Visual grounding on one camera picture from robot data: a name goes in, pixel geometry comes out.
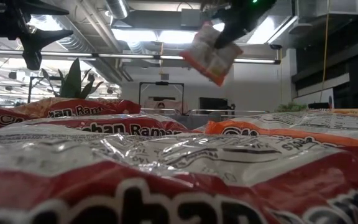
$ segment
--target white wall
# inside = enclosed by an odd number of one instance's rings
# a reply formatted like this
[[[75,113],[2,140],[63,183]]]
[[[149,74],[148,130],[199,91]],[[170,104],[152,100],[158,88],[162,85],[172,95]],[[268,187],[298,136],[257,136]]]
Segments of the white wall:
[[[237,110],[274,111],[294,97],[291,76],[296,73],[295,50],[287,50],[282,65],[234,64],[234,75],[227,86],[230,103]]]
[[[138,102],[139,100],[139,82],[125,83],[121,87],[122,99],[131,100],[133,102]],[[149,96],[167,96],[175,97],[176,100],[181,100],[181,92],[179,92],[173,86],[156,86],[150,85],[146,88],[141,96],[140,103],[143,105],[144,101]],[[223,88],[216,86],[215,84],[210,83],[209,85],[192,85],[185,84],[185,103],[187,103],[188,109],[198,109],[198,98],[199,97],[210,97],[210,98],[225,98],[225,92]]]
[[[236,104],[237,110],[274,111],[279,104],[287,104],[296,97],[295,88],[291,83],[291,76],[296,73],[295,50],[289,49],[286,53],[282,65],[234,64],[222,87],[209,82],[194,69],[189,71],[183,68],[164,68],[164,72],[170,73],[170,82],[185,83],[185,102],[189,110],[199,108],[199,97],[210,97],[227,98],[229,104]],[[138,102],[139,81],[160,80],[158,71],[152,69],[132,68],[127,71],[136,82],[122,84],[123,99]],[[171,96],[177,100],[181,99],[180,92],[172,86],[150,85],[143,91],[141,103],[143,104],[149,96]]]

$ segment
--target black bracket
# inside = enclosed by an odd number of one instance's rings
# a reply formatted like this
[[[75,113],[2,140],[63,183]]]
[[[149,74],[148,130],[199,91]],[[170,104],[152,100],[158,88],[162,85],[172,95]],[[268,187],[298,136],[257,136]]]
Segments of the black bracket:
[[[27,23],[31,14],[67,15],[69,12],[39,0],[0,0],[0,37],[19,38],[23,45],[23,58],[27,68],[38,70],[41,50],[48,44],[73,34],[72,30],[32,30]]]

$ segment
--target ceiling light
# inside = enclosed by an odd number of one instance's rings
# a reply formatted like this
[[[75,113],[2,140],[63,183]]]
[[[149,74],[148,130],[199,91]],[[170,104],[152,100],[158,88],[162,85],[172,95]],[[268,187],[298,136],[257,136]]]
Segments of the ceiling light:
[[[20,94],[20,93],[0,93],[0,96],[11,96],[11,97],[28,97],[28,94]],[[31,96],[45,96],[45,97],[53,97],[52,94],[31,94]]]
[[[161,32],[158,41],[168,44],[189,44],[192,43],[196,32],[165,30]]]
[[[141,55],[141,54],[99,54],[100,57],[110,58],[130,58],[130,59],[153,59],[153,55]]]
[[[219,23],[219,24],[215,24],[213,27],[214,27],[214,29],[216,29],[217,31],[222,32],[223,29],[224,29],[224,22],[221,22],[221,23]]]
[[[234,63],[275,63],[275,60],[236,58]]]
[[[156,41],[157,36],[151,30],[120,30],[111,29],[117,40],[126,42]]]
[[[274,40],[280,37],[296,20],[298,16],[294,16],[285,26],[283,26],[273,37],[271,37],[267,42],[271,44]]]
[[[175,56],[175,55],[161,55],[161,59],[167,59],[167,60],[183,60],[182,56]]]
[[[92,98],[92,99],[95,99],[95,98],[118,99],[118,97],[116,97],[116,96],[88,96],[88,98]]]
[[[59,25],[59,23],[57,23],[56,20],[50,15],[45,15],[45,20],[42,21],[36,19],[35,17],[31,17],[28,25],[33,25],[37,29],[42,29],[45,31],[62,30],[62,27]]]
[[[266,18],[258,28],[256,28],[247,44],[264,44],[274,34],[274,21],[271,17]]]

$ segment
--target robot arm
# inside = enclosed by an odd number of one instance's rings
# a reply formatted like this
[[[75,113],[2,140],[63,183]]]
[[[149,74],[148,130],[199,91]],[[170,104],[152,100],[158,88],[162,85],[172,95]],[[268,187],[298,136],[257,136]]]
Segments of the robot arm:
[[[215,42],[220,49],[257,27],[258,19],[271,9],[277,0],[233,0],[229,9],[219,9],[213,18],[225,23]]]

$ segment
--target instant noodle package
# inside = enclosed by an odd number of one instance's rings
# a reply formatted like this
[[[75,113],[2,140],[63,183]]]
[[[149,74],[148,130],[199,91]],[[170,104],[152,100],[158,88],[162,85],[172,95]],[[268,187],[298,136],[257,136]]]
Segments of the instant noodle package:
[[[260,114],[191,131],[104,114],[132,103],[82,114],[94,104],[69,101],[0,109],[0,223],[358,223],[358,116]]]
[[[140,113],[140,105],[127,100],[47,98],[11,109],[0,108],[0,128],[35,118]]]
[[[358,146],[358,116],[321,111],[260,114],[215,123],[205,133],[273,136],[329,146]]]

